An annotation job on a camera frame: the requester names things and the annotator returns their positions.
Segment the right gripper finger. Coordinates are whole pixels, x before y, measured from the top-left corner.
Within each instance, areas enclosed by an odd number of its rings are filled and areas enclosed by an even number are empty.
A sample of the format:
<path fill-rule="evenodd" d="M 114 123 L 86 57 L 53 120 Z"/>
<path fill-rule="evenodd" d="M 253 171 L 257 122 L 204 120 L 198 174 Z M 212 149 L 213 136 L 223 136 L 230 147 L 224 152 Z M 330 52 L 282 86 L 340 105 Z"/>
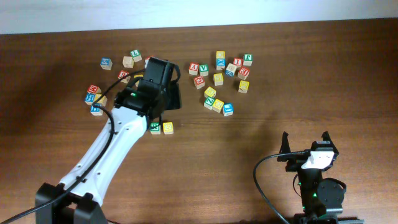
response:
<path fill-rule="evenodd" d="M 291 153 L 288 136 L 289 136 L 289 134 L 284 131 L 282 134 L 282 142 L 281 142 L 281 147 L 280 147 L 280 151 L 279 151 L 280 154 Z"/>
<path fill-rule="evenodd" d="M 328 131 L 324 131 L 321 138 L 322 138 L 322 141 L 321 141 L 322 145 L 325 145 L 325 146 L 333 145 L 333 141 L 331 140 L 331 137 L 330 137 Z"/>

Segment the yellow S wooden block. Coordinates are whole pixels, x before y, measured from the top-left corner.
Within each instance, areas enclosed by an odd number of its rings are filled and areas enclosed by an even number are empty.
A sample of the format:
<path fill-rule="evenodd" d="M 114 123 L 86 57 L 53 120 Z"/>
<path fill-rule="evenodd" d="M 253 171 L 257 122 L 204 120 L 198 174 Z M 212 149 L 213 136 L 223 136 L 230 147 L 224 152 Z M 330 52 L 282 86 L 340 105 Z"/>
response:
<path fill-rule="evenodd" d="M 174 133 L 174 125 L 173 122 L 164 122 L 162 124 L 164 134 L 173 134 Z"/>

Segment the green R wooden block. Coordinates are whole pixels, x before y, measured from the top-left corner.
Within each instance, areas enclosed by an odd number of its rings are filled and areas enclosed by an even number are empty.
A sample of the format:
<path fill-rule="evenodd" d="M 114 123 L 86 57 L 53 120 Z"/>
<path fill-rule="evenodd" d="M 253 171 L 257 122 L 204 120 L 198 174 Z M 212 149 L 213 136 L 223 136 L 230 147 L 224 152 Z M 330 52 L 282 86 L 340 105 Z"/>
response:
<path fill-rule="evenodd" d="M 150 133 L 151 134 L 161 134 L 161 125 L 158 122 L 153 122 L 150 124 Z"/>

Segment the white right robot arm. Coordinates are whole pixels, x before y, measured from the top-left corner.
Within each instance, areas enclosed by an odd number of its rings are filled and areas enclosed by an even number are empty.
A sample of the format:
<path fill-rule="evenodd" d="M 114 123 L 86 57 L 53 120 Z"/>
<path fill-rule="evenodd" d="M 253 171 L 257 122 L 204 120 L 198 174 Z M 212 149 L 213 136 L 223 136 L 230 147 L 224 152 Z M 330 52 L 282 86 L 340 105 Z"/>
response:
<path fill-rule="evenodd" d="M 329 133 L 325 131 L 322 140 L 298 152 L 291 151 L 288 135 L 287 132 L 282 134 L 277 161 L 286 162 L 285 171 L 295 172 L 298 177 L 303 213 L 294 215 L 294 223 L 364 223 L 356 217 L 338 217 L 343 213 L 347 186 L 340 180 L 322 176 L 339 155 Z"/>

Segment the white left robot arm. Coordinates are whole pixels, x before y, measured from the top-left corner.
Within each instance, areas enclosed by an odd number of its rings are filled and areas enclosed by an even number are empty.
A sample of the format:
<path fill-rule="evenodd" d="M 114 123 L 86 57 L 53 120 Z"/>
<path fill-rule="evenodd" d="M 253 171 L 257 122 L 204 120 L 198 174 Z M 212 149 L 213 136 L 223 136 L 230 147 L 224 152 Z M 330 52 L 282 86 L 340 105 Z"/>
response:
<path fill-rule="evenodd" d="M 115 98 L 109 119 L 78 164 L 58 185 L 44 183 L 35 196 L 36 223 L 109 223 L 102 211 L 107 189 L 133 145 L 165 110 L 181 107 L 177 81 L 141 80 Z"/>

